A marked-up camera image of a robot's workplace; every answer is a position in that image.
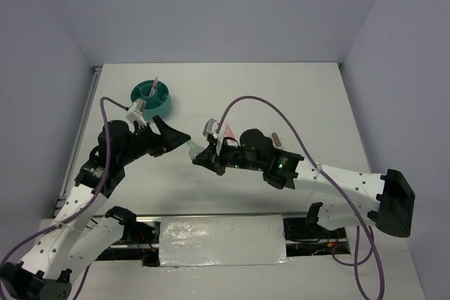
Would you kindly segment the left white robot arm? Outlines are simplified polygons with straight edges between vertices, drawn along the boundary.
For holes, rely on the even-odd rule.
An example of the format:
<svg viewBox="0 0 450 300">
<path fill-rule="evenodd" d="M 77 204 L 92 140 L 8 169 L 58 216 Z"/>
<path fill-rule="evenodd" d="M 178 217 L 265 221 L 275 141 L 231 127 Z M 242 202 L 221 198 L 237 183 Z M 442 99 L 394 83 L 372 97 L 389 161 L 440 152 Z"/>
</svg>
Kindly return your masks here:
<svg viewBox="0 0 450 300">
<path fill-rule="evenodd" d="M 125 177 L 124 168 L 142 156 L 159 157 L 191 137 L 153 118 L 149 124 L 112 120 L 80 169 L 69 197 L 47 230 L 33 236 L 33 248 L 17 263 L 3 260 L 1 281 L 14 299 L 67 299 L 73 283 L 112 243 L 133 241 L 139 224 L 123 207 L 109 209 L 98 225 L 86 226 Z"/>
</svg>

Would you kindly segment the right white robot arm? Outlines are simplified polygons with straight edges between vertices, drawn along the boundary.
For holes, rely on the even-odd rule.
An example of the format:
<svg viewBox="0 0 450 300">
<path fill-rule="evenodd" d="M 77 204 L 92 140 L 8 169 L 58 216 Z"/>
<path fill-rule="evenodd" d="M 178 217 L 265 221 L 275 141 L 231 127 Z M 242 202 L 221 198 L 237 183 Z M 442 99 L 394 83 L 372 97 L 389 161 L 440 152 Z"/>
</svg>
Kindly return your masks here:
<svg viewBox="0 0 450 300">
<path fill-rule="evenodd" d="M 276 148 L 259 129 L 244 131 L 238 141 L 207 136 L 207 147 L 193 146 L 194 165 L 224 175 L 226 169 L 259 171 L 266 183 L 282 190 L 310 190 L 334 195 L 344 202 L 313 202 L 307 211 L 306 230 L 322 237 L 329 230 L 365 223 L 393 237 L 409 237 L 416 199 L 402 172 L 364 174 L 324 164 L 312 164 L 300 154 Z"/>
</svg>

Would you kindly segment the brown-top white eraser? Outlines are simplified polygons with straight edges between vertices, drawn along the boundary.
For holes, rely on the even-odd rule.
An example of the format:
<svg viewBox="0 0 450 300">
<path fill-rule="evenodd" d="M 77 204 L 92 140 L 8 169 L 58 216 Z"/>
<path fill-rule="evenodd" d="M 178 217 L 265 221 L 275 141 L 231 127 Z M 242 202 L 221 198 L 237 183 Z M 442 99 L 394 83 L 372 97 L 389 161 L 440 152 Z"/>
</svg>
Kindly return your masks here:
<svg viewBox="0 0 450 300">
<path fill-rule="evenodd" d="M 281 148 L 282 147 L 282 142 L 281 142 L 281 140 L 280 140 L 280 138 L 279 138 L 277 133 L 273 132 L 271 134 L 271 139 L 272 139 L 272 141 L 274 143 L 274 146 L 276 148 Z"/>
</svg>

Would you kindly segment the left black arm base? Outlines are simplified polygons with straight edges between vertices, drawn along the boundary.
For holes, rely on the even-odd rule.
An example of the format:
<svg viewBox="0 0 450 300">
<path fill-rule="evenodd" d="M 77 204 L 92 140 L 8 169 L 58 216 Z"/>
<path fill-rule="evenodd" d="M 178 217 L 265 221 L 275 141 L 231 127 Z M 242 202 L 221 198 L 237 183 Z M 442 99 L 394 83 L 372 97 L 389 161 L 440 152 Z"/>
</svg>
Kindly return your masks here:
<svg viewBox="0 0 450 300">
<path fill-rule="evenodd" d="M 127 239 L 119 240 L 107 247 L 97 261 L 135 261 L 144 267 L 160 266 L 159 221 L 138 222 Z"/>
</svg>

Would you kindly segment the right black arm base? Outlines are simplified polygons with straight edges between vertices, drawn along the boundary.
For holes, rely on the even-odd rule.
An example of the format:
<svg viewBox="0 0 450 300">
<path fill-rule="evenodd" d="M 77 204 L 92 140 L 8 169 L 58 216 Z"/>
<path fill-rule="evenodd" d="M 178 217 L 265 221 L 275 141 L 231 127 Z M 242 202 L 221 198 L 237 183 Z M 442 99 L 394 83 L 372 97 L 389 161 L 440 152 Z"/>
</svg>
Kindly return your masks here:
<svg viewBox="0 0 450 300">
<path fill-rule="evenodd" d="M 350 254 L 344 228 L 308 227 L 305 218 L 284 218 L 283 236 L 287 257 Z"/>
</svg>

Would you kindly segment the teal round divided organizer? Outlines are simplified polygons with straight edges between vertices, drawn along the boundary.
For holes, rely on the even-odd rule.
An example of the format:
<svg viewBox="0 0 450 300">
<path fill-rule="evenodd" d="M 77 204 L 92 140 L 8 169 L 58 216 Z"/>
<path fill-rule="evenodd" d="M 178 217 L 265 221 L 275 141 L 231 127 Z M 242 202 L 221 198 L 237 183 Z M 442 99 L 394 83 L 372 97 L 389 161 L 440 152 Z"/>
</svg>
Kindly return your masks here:
<svg viewBox="0 0 450 300">
<path fill-rule="evenodd" d="M 143 117 L 146 121 L 152 121 L 155 115 L 165 118 L 172 108 L 169 89 L 165 83 L 157 81 L 153 94 L 150 94 L 154 80 L 147 80 L 137 84 L 131 91 L 131 102 L 137 99 L 145 101 Z"/>
</svg>

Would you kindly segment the green highlighter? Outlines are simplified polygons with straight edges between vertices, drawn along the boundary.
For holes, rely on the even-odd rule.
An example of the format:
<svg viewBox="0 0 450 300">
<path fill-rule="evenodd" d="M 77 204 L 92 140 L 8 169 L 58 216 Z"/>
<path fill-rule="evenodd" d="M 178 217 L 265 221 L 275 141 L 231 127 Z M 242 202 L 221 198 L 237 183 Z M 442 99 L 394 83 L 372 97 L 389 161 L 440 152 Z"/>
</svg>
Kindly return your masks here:
<svg viewBox="0 0 450 300">
<path fill-rule="evenodd" d="M 193 161 L 204 150 L 204 147 L 198 145 L 194 141 L 188 141 L 186 144 L 189 148 L 188 155 L 191 161 Z"/>
</svg>

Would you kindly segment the silver foil sheet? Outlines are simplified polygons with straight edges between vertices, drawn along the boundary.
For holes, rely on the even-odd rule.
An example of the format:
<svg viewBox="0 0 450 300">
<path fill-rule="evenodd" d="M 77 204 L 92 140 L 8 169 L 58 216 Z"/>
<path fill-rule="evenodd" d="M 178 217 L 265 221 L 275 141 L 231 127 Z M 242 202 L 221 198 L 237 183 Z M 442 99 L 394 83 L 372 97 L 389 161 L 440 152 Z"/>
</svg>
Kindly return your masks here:
<svg viewBox="0 0 450 300">
<path fill-rule="evenodd" d="M 281 216 L 165 218 L 161 266 L 260 266 L 288 261 Z"/>
</svg>

